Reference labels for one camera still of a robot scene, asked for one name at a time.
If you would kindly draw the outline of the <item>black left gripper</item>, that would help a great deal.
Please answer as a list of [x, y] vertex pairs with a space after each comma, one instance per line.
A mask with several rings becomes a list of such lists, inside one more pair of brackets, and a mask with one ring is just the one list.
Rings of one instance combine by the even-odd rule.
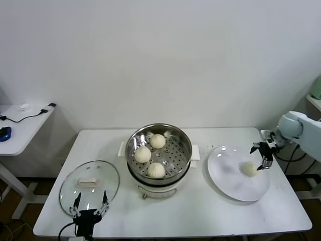
[[109, 210], [109, 202], [106, 190], [103, 193], [102, 204], [96, 209], [79, 211], [79, 203], [81, 200], [81, 192], [74, 200], [73, 206], [69, 207], [70, 214], [73, 216], [73, 221], [78, 226], [76, 231], [77, 236], [93, 236], [94, 226], [102, 220], [102, 215], [105, 215]]

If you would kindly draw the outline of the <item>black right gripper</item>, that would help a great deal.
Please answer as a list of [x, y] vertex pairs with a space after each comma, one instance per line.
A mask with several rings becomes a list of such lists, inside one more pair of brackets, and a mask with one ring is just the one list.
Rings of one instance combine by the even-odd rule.
[[253, 143], [253, 146], [250, 149], [250, 153], [252, 154], [258, 149], [262, 157], [262, 162], [256, 170], [260, 171], [270, 169], [273, 163], [273, 149], [270, 148], [268, 143], [266, 142]]

